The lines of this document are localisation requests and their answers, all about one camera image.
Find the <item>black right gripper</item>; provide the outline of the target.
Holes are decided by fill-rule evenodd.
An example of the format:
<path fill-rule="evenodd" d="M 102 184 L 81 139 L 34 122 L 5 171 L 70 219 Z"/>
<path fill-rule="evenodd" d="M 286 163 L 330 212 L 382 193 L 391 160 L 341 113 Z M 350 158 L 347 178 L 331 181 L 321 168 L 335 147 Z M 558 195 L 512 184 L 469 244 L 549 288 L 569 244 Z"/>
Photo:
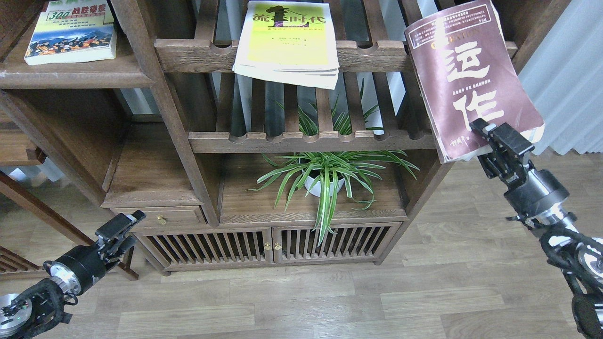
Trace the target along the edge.
<path fill-rule="evenodd" d="M 504 197 L 515 210 L 510 221 L 525 226 L 572 226 L 576 216 L 562 203 L 569 192 L 548 170 L 536 170 L 529 154 L 534 144 L 510 124 L 490 124 L 478 118 L 470 123 L 472 131 L 484 138 L 491 152 L 478 156 L 488 178 L 498 177 L 508 190 Z"/>

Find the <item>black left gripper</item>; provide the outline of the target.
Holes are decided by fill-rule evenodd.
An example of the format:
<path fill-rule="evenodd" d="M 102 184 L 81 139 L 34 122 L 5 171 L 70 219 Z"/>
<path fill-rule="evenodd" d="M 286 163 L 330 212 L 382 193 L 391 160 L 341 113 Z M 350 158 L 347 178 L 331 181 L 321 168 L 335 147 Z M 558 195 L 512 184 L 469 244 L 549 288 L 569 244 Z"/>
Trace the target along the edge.
<path fill-rule="evenodd" d="M 95 232 L 99 241 L 92 245 L 77 245 L 56 260 L 43 262 L 43 268 L 63 294 L 82 295 L 136 244 L 134 236 L 125 237 L 125 234 L 145 217 L 141 210 L 127 215 L 120 213 Z"/>

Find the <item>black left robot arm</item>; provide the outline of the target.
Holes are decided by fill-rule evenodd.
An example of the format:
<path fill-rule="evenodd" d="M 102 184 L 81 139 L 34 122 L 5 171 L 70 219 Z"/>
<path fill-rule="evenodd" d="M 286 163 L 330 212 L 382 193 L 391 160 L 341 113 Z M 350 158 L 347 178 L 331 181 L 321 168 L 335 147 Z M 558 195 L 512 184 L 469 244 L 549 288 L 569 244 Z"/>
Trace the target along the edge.
<path fill-rule="evenodd" d="M 77 305 L 78 296 L 119 264 L 136 244 L 129 231 L 144 218 L 141 210 L 116 215 L 96 231 L 98 240 L 92 245 L 77 245 L 56 260 L 45 261 L 48 277 L 22 293 L 3 295 L 1 337 L 32 339 L 60 323 L 69 323 L 72 315 L 65 305 Z"/>

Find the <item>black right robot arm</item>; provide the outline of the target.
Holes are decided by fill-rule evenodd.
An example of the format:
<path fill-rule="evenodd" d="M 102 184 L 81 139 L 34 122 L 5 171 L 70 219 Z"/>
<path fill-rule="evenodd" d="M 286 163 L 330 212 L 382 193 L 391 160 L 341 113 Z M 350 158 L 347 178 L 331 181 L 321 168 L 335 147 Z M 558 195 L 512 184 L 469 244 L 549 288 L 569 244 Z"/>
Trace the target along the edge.
<path fill-rule="evenodd" d="M 586 339 L 602 333 L 602 239 L 579 233 L 577 217 L 562 204 L 569 192 L 548 170 L 530 161 L 534 145 L 509 124 L 495 125 L 478 118 L 470 127 L 487 140 L 491 151 L 478 157 L 489 178 L 507 186 L 506 200 L 519 221 L 540 241 L 547 261 L 559 268 L 573 299 L 577 330 Z"/>

